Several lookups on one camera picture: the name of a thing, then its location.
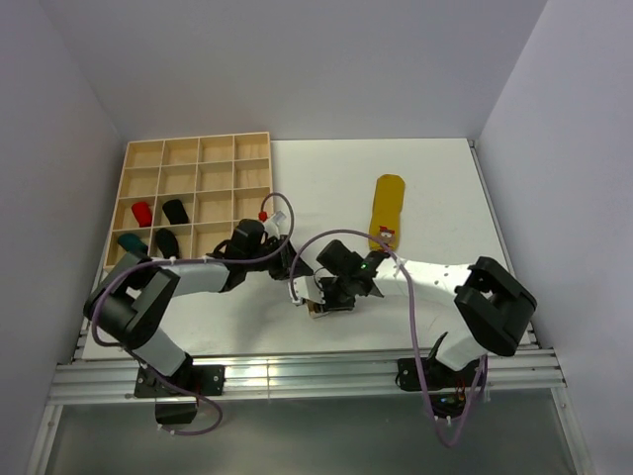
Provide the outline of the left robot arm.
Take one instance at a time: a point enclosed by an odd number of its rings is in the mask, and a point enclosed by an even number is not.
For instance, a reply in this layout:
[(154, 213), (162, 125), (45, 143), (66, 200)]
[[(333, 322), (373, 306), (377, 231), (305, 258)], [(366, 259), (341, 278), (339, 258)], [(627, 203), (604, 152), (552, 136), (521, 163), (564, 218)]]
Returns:
[(161, 328), (174, 297), (226, 293), (241, 285), (250, 272), (288, 278), (291, 236), (272, 220), (244, 219), (231, 238), (201, 257), (153, 260), (131, 250), (91, 293), (83, 315), (93, 331), (103, 331), (137, 361), (157, 372), (157, 384), (181, 395), (193, 382), (192, 357)]

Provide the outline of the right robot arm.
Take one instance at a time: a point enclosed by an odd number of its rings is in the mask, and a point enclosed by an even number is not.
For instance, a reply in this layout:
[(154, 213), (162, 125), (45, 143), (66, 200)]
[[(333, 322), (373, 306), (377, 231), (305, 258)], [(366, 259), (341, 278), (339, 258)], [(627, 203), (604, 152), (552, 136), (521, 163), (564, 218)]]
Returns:
[(367, 296), (413, 296), (453, 310), (458, 327), (442, 331), (427, 364), (430, 379), (441, 386), (488, 353), (513, 356), (537, 309), (532, 293), (487, 256), (455, 265), (393, 258), (378, 250), (361, 256), (336, 239), (316, 261), (332, 275), (321, 284), (326, 311), (351, 310), (356, 298)]

